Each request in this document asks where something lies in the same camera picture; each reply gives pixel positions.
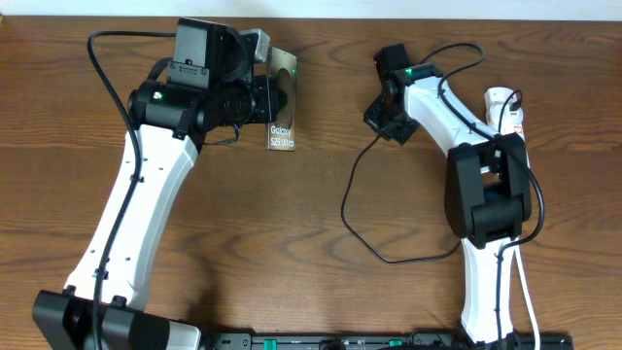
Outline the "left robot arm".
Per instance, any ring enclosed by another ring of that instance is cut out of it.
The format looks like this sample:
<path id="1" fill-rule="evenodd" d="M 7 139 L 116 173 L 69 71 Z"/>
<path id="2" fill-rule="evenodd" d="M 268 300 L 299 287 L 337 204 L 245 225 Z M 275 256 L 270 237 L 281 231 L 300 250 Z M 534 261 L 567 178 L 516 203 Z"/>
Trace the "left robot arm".
<path id="1" fill-rule="evenodd" d="M 146 312 L 156 250 L 209 131 L 272 125 L 295 108 L 297 59 L 260 29 L 189 17 L 174 52 L 117 107 L 121 167 L 98 227 L 61 292 L 41 291 L 32 317 L 54 349 L 207 349 L 199 326 Z"/>

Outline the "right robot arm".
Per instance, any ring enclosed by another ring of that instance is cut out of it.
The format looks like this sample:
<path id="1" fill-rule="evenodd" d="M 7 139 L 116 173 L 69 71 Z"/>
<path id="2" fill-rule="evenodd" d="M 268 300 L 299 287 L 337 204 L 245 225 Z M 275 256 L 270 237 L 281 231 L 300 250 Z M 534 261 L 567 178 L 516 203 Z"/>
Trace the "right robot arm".
<path id="1" fill-rule="evenodd" d="M 511 264 L 532 214 L 524 139 L 475 117 L 428 60 L 413 63 L 402 44 L 374 57 L 382 85 L 363 114 L 380 137 L 405 144 L 423 128 L 446 157 L 444 211 L 465 256 L 461 326 L 470 345 L 505 349 L 513 336 L 507 311 Z"/>

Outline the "Galaxy S25 Ultra smartphone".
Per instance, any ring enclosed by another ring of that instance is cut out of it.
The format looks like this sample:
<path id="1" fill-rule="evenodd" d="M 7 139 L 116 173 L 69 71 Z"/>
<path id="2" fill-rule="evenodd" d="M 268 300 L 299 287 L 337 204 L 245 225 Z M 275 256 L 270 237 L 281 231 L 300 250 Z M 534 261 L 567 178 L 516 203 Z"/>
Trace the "Galaxy S25 Ultra smartphone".
<path id="1" fill-rule="evenodd" d="M 295 150 L 295 107 L 297 96 L 297 57 L 279 48 L 271 47 L 268 55 L 268 77 L 277 88 L 277 114 L 266 126 L 268 151 Z"/>

